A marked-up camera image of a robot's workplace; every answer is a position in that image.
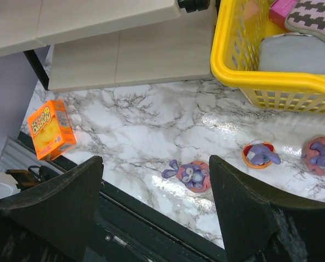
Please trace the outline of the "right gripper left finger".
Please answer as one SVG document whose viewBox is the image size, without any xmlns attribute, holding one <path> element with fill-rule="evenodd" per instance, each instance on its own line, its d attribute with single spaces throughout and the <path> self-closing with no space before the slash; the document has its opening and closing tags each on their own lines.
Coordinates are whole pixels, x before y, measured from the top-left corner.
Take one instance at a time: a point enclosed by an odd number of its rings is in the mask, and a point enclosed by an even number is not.
<svg viewBox="0 0 325 262">
<path fill-rule="evenodd" d="M 82 261 L 102 183 L 103 159 L 0 199 L 0 261 Z"/>
</svg>

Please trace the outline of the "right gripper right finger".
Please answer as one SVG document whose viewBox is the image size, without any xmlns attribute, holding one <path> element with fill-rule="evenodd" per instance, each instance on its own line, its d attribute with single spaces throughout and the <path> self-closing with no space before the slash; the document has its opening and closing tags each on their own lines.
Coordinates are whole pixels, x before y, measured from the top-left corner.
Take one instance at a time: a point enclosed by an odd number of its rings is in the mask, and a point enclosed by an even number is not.
<svg viewBox="0 0 325 262">
<path fill-rule="evenodd" d="M 210 181 L 228 261 L 325 261 L 325 203 L 264 183 L 219 156 Z"/>
</svg>

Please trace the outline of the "purple bunny donut toy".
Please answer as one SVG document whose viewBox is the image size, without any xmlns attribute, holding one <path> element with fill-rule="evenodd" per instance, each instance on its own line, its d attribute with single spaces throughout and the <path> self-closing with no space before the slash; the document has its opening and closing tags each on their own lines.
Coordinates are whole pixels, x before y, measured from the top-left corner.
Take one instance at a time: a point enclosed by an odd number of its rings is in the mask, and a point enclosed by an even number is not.
<svg viewBox="0 0 325 262">
<path fill-rule="evenodd" d="M 185 187 L 194 193 L 204 193 L 211 188 L 210 168 L 207 162 L 194 160 L 187 164 L 178 164 L 176 159 L 169 162 L 170 169 L 165 169 L 164 179 L 176 177 Z"/>
</svg>

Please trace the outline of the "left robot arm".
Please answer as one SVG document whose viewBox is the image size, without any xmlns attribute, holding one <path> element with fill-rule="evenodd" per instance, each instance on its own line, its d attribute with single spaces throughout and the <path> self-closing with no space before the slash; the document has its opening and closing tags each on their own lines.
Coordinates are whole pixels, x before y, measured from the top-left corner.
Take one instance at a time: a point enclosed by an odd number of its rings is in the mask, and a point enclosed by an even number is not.
<svg viewBox="0 0 325 262">
<path fill-rule="evenodd" d="M 0 199 L 10 197 L 42 183 L 28 170 L 8 169 L 0 172 Z"/>
</svg>

